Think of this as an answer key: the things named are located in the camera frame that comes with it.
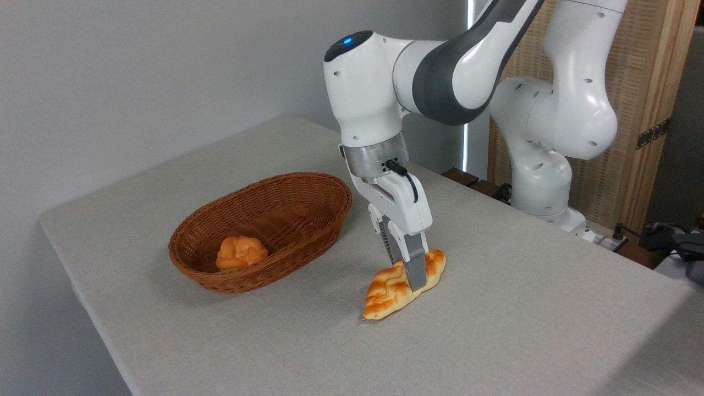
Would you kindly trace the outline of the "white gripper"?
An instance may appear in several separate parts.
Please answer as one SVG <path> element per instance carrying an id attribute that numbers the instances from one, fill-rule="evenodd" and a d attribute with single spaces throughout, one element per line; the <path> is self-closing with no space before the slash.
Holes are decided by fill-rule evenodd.
<path id="1" fill-rule="evenodd" d="M 380 235 L 384 248 L 392 264 L 403 261 L 408 282 L 412 291 L 426 286 L 425 253 L 428 252 L 425 230 L 432 225 L 432 214 L 424 189 L 413 174 L 398 161 L 389 160 L 382 165 L 384 175 L 376 178 L 376 184 L 369 184 L 351 174 L 355 188 L 364 196 L 368 213 Z M 391 233 L 390 221 L 400 229 L 401 250 Z"/>

